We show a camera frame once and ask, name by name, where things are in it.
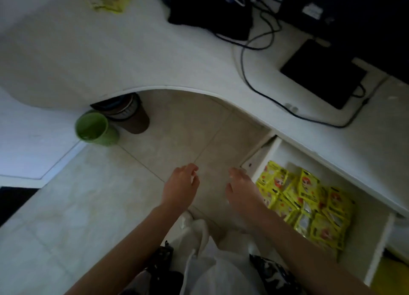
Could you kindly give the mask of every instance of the brown trash can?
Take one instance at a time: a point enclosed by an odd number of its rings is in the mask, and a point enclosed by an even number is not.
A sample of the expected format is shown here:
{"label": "brown trash can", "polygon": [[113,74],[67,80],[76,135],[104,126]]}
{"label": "brown trash can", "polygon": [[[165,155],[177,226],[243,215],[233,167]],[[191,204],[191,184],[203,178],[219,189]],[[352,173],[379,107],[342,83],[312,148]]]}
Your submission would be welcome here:
{"label": "brown trash can", "polygon": [[139,134],[149,127],[149,117],[135,92],[91,104],[91,107],[130,133]]}

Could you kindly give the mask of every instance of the black monitor base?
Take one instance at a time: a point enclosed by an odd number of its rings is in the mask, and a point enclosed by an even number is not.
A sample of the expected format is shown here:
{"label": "black monitor base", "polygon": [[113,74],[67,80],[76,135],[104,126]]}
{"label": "black monitor base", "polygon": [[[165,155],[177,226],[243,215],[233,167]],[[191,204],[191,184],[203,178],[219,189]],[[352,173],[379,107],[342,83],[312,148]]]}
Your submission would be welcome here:
{"label": "black monitor base", "polygon": [[280,71],[339,110],[366,75],[350,58],[312,39],[307,40]]}

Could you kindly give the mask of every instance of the power cord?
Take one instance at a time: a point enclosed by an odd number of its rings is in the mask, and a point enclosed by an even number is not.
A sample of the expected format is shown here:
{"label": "power cord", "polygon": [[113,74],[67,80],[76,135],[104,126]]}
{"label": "power cord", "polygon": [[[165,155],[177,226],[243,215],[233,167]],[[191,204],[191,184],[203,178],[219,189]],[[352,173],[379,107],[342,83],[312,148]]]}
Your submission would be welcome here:
{"label": "power cord", "polygon": [[[264,8],[258,6],[258,5],[256,4],[256,2],[259,2],[261,5],[263,5]],[[227,42],[229,42],[229,43],[231,43],[231,44],[234,44],[234,45],[237,45],[237,46],[242,47],[242,49],[241,49],[241,54],[240,54],[240,66],[241,66],[241,72],[242,72],[242,75],[243,75],[243,80],[244,80],[244,82],[246,83],[246,85],[247,85],[252,91],[254,91],[255,93],[259,94],[260,96],[263,96],[264,98],[267,98],[268,100],[274,102],[277,106],[281,107],[282,109],[284,109],[286,112],[288,112],[288,113],[291,114],[292,116],[297,117],[297,118],[299,118],[299,119],[301,119],[301,120],[303,120],[303,121],[309,121],[309,122],[311,122],[311,123],[317,123],[317,124],[324,125],[324,126],[328,126],[328,127],[333,127],[333,128],[337,128],[337,129],[346,128],[346,127],[348,127],[348,126],[356,119],[356,117],[358,116],[358,114],[361,112],[362,108],[363,108],[365,105],[368,104],[369,100],[372,98],[372,96],[375,94],[375,92],[379,89],[379,87],[382,86],[382,84],[389,78],[389,76],[386,76],[385,78],[383,78],[383,79],[375,86],[375,88],[373,89],[373,91],[371,92],[371,94],[370,94],[367,98],[365,98],[365,100],[362,101],[362,103],[361,103],[361,105],[359,106],[359,108],[355,111],[355,113],[351,116],[351,118],[350,118],[345,124],[343,124],[343,125],[335,125],[335,124],[327,123],[327,122],[324,122],[324,121],[318,121],[318,120],[315,120],[315,119],[310,119],[310,118],[308,118],[308,117],[303,117],[303,116],[300,116],[300,115],[295,114],[295,113],[292,112],[290,109],[288,109],[286,106],[284,106],[284,105],[282,105],[281,103],[279,103],[277,100],[275,100],[275,99],[273,99],[273,98],[271,98],[271,97],[269,97],[269,96],[267,96],[267,95],[265,95],[265,94],[259,92],[258,90],[254,89],[254,87],[249,83],[249,81],[248,81],[248,79],[247,79],[247,77],[246,77],[246,74],[245,74],[245,71],[244,71],[244,62],[243,62],[244,51],[245,51],[246,49],[260,51],[260,50],[269,48],[270,46],[272,46],[272,44],[273,44],[273,42],[274,42],[274,34],[275,34],[276,32],[281,31],[282,28],[283,28],[282,25],[280,24],[279,20],[278,20],[277,17],[276,17],[276,13],[274,13],[273,10],[272,10],[263,0],[255,0],[255,1],[253,2],[253,7],[256,8],[256,9],[258,9],[258,10],[260,10],[260,18],[261,18],[264,22],[266,22],[266,23],[268,24],[268,26],[269,26],[269,28],[270,28],[270,31],[269,31],[269,32],[265,32],[265,33],[259,34],[259,35],[255,36],[255,37],[249,39],[245,44],[241,44],[241,43],[234,42],[234,41],[231,41],[231,40],[228,40],[228,39],[224,39],[224,38],[222,38],[221,36],[216,35],[216,34],[215,34],[215,36],[218,37],[219,39],[222,39],[222,40],[224,40],[224,41],[227,41]],[[279,28],[278,28],[277,30],[275,30],[274,27],[273,27],[273,25],[263,16],[263,14],[269,14],[270,16],[272,16],[272,17],[275,19],[275,21],[276,21],[276,23],[277,23],[277,26],[278,26]],[[270,42],[269,42],[269,44],[268,44],[267,46],[264,46],[264,47],[251,47],[251,46],[249,46],[249,45],[250,45],[252,42],[254,42],[255,40],[257,40],[257,39],[259,39],[259,38],[262,38],[263,36],[267,36],[267,35],[271,35]],[[356,97],[356,98],[363,98],[363,97],[365,97],[365,95],[366,95],[366,89],[364,88],[364,86],[363,86],[362,84],[359,84],[359,87],[362,89],[363,94],[362,94],[361,96],[359,96],[359,95],[354,95],[354,94],[353,94],[352,96],[353,96],[353,97]]]}

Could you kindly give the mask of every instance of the beige tile floor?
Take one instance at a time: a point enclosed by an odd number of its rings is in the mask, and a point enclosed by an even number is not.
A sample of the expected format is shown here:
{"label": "beige tile floor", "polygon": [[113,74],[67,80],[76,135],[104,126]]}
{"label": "beige tile floor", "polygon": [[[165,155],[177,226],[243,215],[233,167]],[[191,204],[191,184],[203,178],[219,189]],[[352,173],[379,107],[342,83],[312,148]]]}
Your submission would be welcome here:
{"label": "beige tile floor", "polygon": [[[158,205],[164,181],[195,162],[190,208],[221,236],[241,220],[228,206],[227,169],[267,130],[221,100],[182,91],[140,93],[151,125],[88,145],[0,228],[0,294],[63,294]],[[177,222],[167,239],[177,236]]]}

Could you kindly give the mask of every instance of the open drawer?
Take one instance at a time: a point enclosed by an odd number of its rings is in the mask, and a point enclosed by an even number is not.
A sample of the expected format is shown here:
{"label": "open drawer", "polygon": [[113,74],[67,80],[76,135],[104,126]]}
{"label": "open drawer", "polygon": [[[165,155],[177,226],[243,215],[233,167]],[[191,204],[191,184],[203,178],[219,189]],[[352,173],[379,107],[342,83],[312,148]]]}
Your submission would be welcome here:
{"label": "open drawer", "polygon": [[302,167],[316,175],[322,184],[348,191],[356,202],[356,210],[338,262],[370,285],[393,227],[393,211],[277,136],[267,141],[241,167],[256,182],[269,160],[295,174],[300,174],[299,167]]}

